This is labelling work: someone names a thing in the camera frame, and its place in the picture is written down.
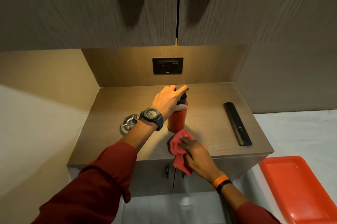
outlet plate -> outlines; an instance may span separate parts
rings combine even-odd
[[[153,74],[182,74],[183,73],[183,57],[174,58],[152,58]]]

person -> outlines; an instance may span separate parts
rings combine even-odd
[[[157,109],[165,121],[174,111],[186,108],[177,105],[177,101],[187,90],[187,86],[178,90],[174,85],[166,86],[155,96],[151,107]],[[156,129],[156,123],[141,118],[120,141],[103,150],[78,177],[42,205],[32,223],[110,224],[117,214],[120,197],[123,196],[126,203],[131,199],[128,188],[137,153]],[[199,142],[188,137],[181,141],[179,146],[188,152],[185,159],[198,175],[211,184],[224,177]],[[225,183],[219,192],[233,208],[239,223],[280,223],[267,210],[249,202],[232,183]]]

hand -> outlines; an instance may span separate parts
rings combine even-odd
[[[215,166],[210,154],[200,142],[190,137],[183,137],[181,141],[182,143],[178,143],[178,146],[188,152],[184,155],[185,160],[198,175],[211,184],[221,175],[224,175],[224,173]]]
[[[164,121],[167,120],[173,112],[182,111],[183,109],[188,109],[185,104],[178,104],[177,102],[181,96],[188,91],[187,86],[182,86],[180,89],[175,91],[176,86],[166,86],[161,90],[154,98],[151,107],[156,108],[163,116]]]

sleeve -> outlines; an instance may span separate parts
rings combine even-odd
[[[128,203],[130,179],[136,150],[118,141],[107,147],[78,177],[40,207],[32,224],[110,224],[118,211],[120,197]]]
[[[239,224],[280,224],[280,221],[263,207],[247,202],[235,211]]]

red rag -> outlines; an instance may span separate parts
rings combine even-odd
[[[184,159],[184,155],[187,153],[187,151],[178,146],[178,143],[181,142],[180,138],[183,138],[184,136],[194,139],[194,137],[186,129],[182,129],[171,139],[170,151],[173,155],[176,156],[173,161],[173,166],[180,169],[187,175],[191,175],[193,170]]]

